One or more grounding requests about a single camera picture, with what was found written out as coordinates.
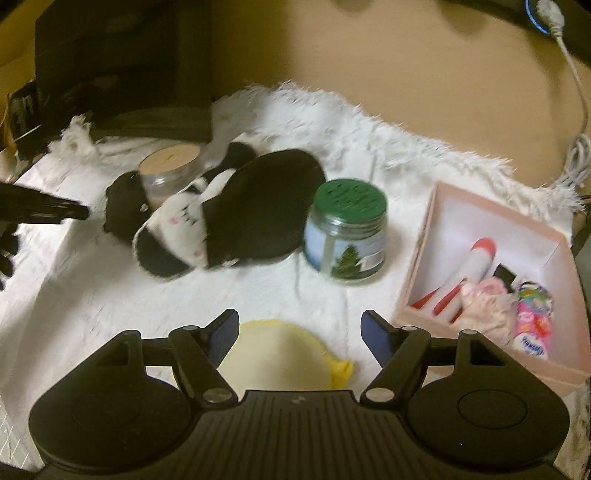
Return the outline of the red white rocket toy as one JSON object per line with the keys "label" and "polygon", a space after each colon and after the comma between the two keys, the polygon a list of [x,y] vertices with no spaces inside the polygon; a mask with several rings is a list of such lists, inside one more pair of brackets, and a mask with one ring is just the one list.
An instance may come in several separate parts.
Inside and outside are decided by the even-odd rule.
{"label": "red white rocket toy", "polygon": [[443,324],[453,323],[461,313],[461,289],[466,283],[479,283],[489,271],[496,256],[497,245],[490,237],[475,242],[470,253],[442,286],[412,304]]}

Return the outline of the yellow round sponge pad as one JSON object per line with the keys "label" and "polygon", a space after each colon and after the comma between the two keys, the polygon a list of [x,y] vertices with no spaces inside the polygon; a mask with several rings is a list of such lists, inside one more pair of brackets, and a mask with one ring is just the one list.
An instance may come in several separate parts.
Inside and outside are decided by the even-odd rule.
{"label": "yellow round sponge pad", "polygon": [[218,367],[238,400],[249,390],[342,390],[353,363],[332,356],[314,335],[279,320],[239,322],[238,340]]}

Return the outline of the pink flower hair clip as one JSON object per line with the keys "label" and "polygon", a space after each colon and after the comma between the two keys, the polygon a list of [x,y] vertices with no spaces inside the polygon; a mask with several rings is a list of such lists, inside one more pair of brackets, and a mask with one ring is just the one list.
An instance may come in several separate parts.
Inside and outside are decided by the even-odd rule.
{"label": "pink flower hair clip", "polygon": [[462,310],[451,327],[476,330],[497,345],[508,345],[516,322],[515,279],[512,271],[499,264],[491,277],[479,283],[466,282],[460,293]]}

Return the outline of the black white bunny plush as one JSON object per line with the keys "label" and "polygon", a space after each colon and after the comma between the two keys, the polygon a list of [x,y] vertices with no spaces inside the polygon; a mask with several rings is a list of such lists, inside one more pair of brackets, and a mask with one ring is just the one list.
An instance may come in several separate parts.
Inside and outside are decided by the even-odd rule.
{"label": "black white bunny plush", "polygon": [[103,230],[127,244],[150,275],[174,278],[207,264],[202,204],[219,195],[235,172],[264,152],[263,143],[242,134],[228,144],[221,162],[197,175],[156,209],[150,207],[137,171],[106,188]]}

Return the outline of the pink tissue packet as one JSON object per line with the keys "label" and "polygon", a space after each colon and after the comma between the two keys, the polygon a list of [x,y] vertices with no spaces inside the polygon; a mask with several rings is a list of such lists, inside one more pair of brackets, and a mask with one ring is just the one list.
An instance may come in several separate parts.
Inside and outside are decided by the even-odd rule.
{"label": "pink tissue packet", "polygon": [[516,322],[510,346],[521,353],[549,359],[553,337],[554,301],[550,292],[533,281],[518,289]]}

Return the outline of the green lid glass jar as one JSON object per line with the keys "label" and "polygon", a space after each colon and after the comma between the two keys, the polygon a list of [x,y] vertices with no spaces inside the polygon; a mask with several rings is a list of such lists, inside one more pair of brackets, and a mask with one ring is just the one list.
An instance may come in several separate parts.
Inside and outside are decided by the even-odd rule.
{"label": "green lid glass jar", "polygon": [[358,179],[325,182],[304,227],[303,253],[315,271],[339,281],[373,276],[386,260],[388,200]]}

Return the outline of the pink cardboard box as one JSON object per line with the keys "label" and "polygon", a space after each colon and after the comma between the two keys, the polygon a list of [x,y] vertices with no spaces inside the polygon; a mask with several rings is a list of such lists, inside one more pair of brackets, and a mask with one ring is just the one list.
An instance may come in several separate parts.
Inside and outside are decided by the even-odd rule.
{"label": "pink cardboard box", "polygon": [[436,337],[484,334],[566,396],[590,376],[590,331],[566,237],[440,182],[393,316]]}

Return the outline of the clear candle jar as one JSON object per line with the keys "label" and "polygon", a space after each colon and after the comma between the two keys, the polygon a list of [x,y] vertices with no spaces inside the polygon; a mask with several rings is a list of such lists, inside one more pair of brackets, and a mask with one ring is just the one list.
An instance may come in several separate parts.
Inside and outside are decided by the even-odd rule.
{"label": "clear candle jar", "polygon": [[183,143],[147,155],[138,166],[149,205],[157,209],[170,196],[186,187],[204,169],[201,147]]}

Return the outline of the black monitor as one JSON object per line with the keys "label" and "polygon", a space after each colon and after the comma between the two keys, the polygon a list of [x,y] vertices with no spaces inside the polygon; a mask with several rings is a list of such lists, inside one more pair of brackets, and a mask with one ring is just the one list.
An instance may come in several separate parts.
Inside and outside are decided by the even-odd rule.
{"label": "black monitor", "polygon": [[54,1],[35,24],[40,121],[87,114],[97,138],[208,143],[211,3]]}

